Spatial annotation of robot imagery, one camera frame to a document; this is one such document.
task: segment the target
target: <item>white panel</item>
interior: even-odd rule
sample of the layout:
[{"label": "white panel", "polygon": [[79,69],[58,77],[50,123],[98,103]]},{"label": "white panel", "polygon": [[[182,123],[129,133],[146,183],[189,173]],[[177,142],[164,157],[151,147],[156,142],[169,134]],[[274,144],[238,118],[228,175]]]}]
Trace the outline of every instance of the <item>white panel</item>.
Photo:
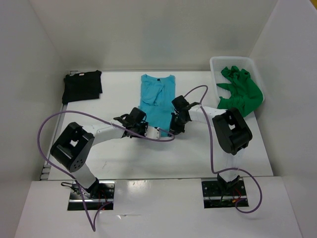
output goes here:
[{"label": "white panel", "polygon": [[270,162],[287,176],[303,236],[316,237],[317,11],[309,0],[279,1],[251,58],[265,88],[256,115]]},{"label": "white panel", "polygon": [[30,0],[70,69],[208,69],[249,56],[276,0]]},{"label": "white panel", "polygon": [[[210,72],[103,72],[103,93],[98,100],[69,103],[68,110],[82,111],[111,120],[140,104],[141,75],[154,77],[175,76],[176,96],[185,95],[192,88],[206,84],[209,91],[204,98],[205,106],[217,107],[215,83]],[[186,98],[190,103],[200,100],[205,89],[198,89]],[[80,125],[98,123],[96,120],[68,113],[62,129],[76,121]],[[257,120],[253,113],[246,117],[253,139],[242,158],[241,168],[255,176],[273,175]],[[206,124],[190,122],[185,133],[169,143],[123,138],[100,143],[92,148],[87,159],[91,172],[99,179],[170,179],[215,177],[210,168],[210,140]],[[224,169],[226,160],[213,130],[213,155],[215,170]],[[50,180],[68,179],[55,168]]]},{"label": "white panel", "polygon": [[[98,215],[95,234],[84,211],[67,211],[69,189],[60,181],[33,182],[16,238],[301,238],[282,179],[257,180],[263,203],[250,215],[235,208],[204,209],[200,179],[120,180],[114,209]],[[257,186],[250,178],[245,186],[255,207]]]},{"label": "white panel", "polygon": [[[0,1],[0,32],[0,234],[10,238],[41,174],[37,130],[60,107],[65,71],[27,0]],[[53,128],[44,130],[46,149]]]}]

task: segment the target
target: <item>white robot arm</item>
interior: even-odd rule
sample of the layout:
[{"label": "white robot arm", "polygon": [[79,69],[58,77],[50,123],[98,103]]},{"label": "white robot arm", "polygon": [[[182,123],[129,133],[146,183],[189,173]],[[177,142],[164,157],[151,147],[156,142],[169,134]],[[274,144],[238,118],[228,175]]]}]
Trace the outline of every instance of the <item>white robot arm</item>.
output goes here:
[{"label": "white robot arm", "polygon": [[[172,103],[175,113],[172,114],[170,131],[173,134],[185,132],[185,124],[189,121],[207,123],[199,103],[189,104],[183,96],[175,98]],[[218,142],[223,149],[221,158],[218,158],[223,160],[222,169],[239,168],[245,148],[252,139],[252,133],[240,112],[236,108],[229,110],[205,106],[203,108],[211,125],[214,126]],[[218,180],[221,179],[227,184],[234,183],[237,178],[237,170],[225,171],[218,175]]]},{"label": "white robot arm", "polygon": [[111,120],[111,125],[102,123],[80,126],[72,122],[53,144],[51,154],[67,168],[91,197],[98,195],[98,190],[102,190],[103,184],[99,184],[99,180],[86,165],[91,147],[111,139],[135,137],[124,128],[147,138],[159,139],[160,130],[148,126],[148,123],[143,120],[145,116],[145,112],[133,108],[130,114]]}]

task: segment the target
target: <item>clothing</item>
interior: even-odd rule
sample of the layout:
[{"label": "clothing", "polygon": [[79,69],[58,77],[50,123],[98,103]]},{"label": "clothing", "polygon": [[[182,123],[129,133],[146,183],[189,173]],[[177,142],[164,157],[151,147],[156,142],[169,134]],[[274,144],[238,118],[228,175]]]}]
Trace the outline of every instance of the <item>clothing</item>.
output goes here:
[{"label": "clothing", "polygon": [[250,73],[237,66],[227,67],[221,74],[231,83],[218,83],[217,86],[231,92],[229,99],[220,97],[219,109],[237,108],[243,117],[253,112],[263,101],[263,94],[252,81]]},{"label": "clothing", "polygon": [[139,109],[147,114],[150,126],[169,131],[171,113],[174,111],[172,100],[175,98],[175,76],[155,78],[147,74],[141,76],[141,100]]},{"label": "clothing", "polygon": [[65,90],[62,103],[98,99],[103,92],[101,85],[101,72],[77,73],[73,76],[66,75],[64,78]]}]

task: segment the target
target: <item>white enclosure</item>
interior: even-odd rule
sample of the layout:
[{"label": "white enclosure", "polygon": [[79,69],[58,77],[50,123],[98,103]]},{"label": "white enclosure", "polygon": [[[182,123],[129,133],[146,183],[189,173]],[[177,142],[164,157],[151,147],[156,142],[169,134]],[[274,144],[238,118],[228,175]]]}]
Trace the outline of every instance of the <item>white enclosure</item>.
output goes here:
[{"label": "white enclosure", "polygon": [[[47,237],[156,237],[159,231],[161,237],[316,237],[317,10],[309,0],[2,0],[0,31],[1,237],[37,238],[45,232]],[[37,151],[37,130],[44,118],[60,110],[62,80],[70,70],[107,71],[103,80],[110,78],[113,88],[131,82],[129,103],[119,103],[121,111],[127,111],[138,101],[139,74],[173,71],[184,78],[176,88],[184,93],[187,87],[208,84],[209,60],[216,56],[250,57],[262,79],[265,100],[246,119],[256,136],[244,166],[264,176],[258,179],[266,197],[257,213],[250,217],[230,209],[213,213],[199,206],[201,197],[195,192],[201,191],[201,171],[209,176],[207,161],[196,171],[183,164],[180,176],[172,174],[170,165],[166,176],[157,176],[164,164],[158,171],[145,166],[146,173],[140,170],[135,176],[113,170],[116,179],[139,179],[142,174],[145,185],[153,187],[135,190],[129,181],[119,181],[118,197],[132,192],[131,196],[128,201],[119,199],[112,213],[101,213],[99,231],[93,234],[84,212],[66,211],[69,190],[55,180],[67,178],[52,170],[54,181],[38,181],[44,161]],[[117,111],[109,103],[117,93],[112,90],[111,98],[103,94],[99,101],[68,108],[103,117],[108,109],[110,117],[118,116],[112,115]],[[213,97],[211,90],[206,104],[216,106]],[[81,119],[67,115],[60,126],[71,120]],[[46,152],[55,122],[45,127],[41,138]],[[204,129],[200,132],[207,144]],[[182,139],[185,144],[188,138]],[[191,144],[200,150],[197,157],[202,158],[207,145],[195,143],[192,138]],[[188,149],[184,155],[192,152]],[[166,151],[173,157],[175,153]],[[164,180],[168,176],[195,179]],[[245,180],[250,204],[255,205],[258,191],[250,178]],[[188,189],[190,196],[176,200],[176,193],[184,195]],[[143,200],[137,200],[140,194]],[[229,220],[232,226],[224,227]],[[69,227],[63,226],[66,221]]]}]

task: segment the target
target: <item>white plastic basket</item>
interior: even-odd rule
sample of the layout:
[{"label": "white plastic basket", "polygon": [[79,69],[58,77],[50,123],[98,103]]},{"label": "white plastic basket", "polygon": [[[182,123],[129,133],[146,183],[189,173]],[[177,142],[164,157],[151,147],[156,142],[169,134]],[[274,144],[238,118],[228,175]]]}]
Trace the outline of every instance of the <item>white plastic basket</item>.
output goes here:
[{"label": "white plastic basket", "polygon": [[[250,73],[251,79],[255,82],[255,84],[259,87],[263,94],[263,101],[264,101],[264,93],[261,86],[261,77],[257,70],[256,65],[254,64],[253,60],[248,57],[231,57],[231,56],[217,56],[212,57],[210,59],[210,69],[211,69],[211,75],[215,81],[215,83],[230,83],[229,80],[227,80],[225,77],[222,76],[221,71],[228,67],[231,69],[231,67],[235,65],[240,70],[243,68]],[[219,88],[216,86],[216,96],[217,99],[220,102],[219,96],[222,96],[224,98],[230,98],[231,94],[228,90]]]}]

